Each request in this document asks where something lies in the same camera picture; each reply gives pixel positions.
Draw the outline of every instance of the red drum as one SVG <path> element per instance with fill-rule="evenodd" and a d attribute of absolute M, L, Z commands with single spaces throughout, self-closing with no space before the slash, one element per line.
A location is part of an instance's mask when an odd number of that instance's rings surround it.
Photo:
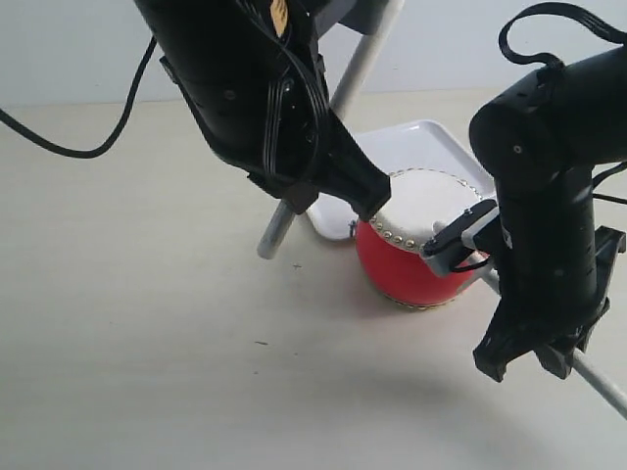
<path fill-rule="evenodd" d="M 419 255 L 437 222 L 451 223 L 481 197 L 465 181 L 429 169 L 392 173 L 392 198 L 370 221 L 360 222 L 357 250 L 374 286 L 408 306 L 438 306 L 459 293 L 471 273 L 440 278 Z"/>

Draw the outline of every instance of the table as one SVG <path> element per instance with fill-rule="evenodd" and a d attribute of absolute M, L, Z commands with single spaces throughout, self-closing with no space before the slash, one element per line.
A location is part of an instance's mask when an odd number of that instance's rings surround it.
<path fill-rule="evenodd" d="M 348 125 L 433 118 L 467 145 L 497 91 L 365 95 Z M 120 106 L 12 112 L 86 149 Z M 305 219 L 258 259 L 276 202 L 212 155 L 182 103 L 139 105 L 93 162 L 6 128 L 0 156 L 2 469 L 624 464 L 627 427 L 576 374 L 562 383 L 531 356 L 501 385 L 475 370 L 497 303 L 486 286 L 405 310 L 371 289 L 351 244 Z M 597 202 L 597 217 L 627 229 L 625 208 Z M 590 357 L 627 386 L 625 281 L 627 260 Z"/>

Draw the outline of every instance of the metal rod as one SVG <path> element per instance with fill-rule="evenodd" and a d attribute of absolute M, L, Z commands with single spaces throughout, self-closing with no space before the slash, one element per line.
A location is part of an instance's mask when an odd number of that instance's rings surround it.
<path fill-rule="evenodd" d="M 484 273 L 483 280 L 499 293 L 499 276 L 494 269 Z M 620 415 L 627 419 L 627 395 L 609 378 L 591 363 L 588 357 L 580 350 L 575 350 L 572 358 L 572 368 L 601 395 Z"/>
<path fill-rule="evenodd" d="M 287 206 L 285 201 L 281 201 L 274 211 L 274 215 L 265 230 L 262 241 L 257 246 L 257 254 L 262 259 L 273 259 L 276 251 L 280 247 L 285 235 L 292 226 L 296 215 Z"/>
<path fill-rule="evenodd" d="M 403 10 L 405 0 L 388 0 L 381 11 L 381 18 L 376 31 L 360 40 L 351 62 L 349 62 L 342 79 L 331 100 L 331 109 L 343 120 L 351 105 L 362 90 L 365 79 L 372 71 L 376 59 L 383 49 L 385 40 L 392 31 L 394 22 Z M 290 229 L 295 215 L 284 201 L 279 203 L 272 217 L 264 238 L 260 242 L 257 253 L 263 259 L 273 259 Z"/>

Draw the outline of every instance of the white wall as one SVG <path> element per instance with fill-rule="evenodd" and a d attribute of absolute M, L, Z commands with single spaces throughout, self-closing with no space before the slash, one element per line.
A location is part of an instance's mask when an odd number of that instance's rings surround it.
<path fill-rule="evenodd" d="M 525 0 L 407 0 L 368 91 L 503 86 L 524 73 L 500 54 L 496 38 Z M 611 24 L 627 29 L 627 3 L 579 0 Z M 0 0 L 0 104 L 117 102 L 149 39 L 131 0 Z M 512 44 L 525 52 L 550 50 L 572 61 L 607 46 L 576 23 L 537 18 L 516 26 Z M 336 28 L 322 51 L 333 86 L 357 42 Z M 140 99 L 177 98 L 157 61 Z"/>

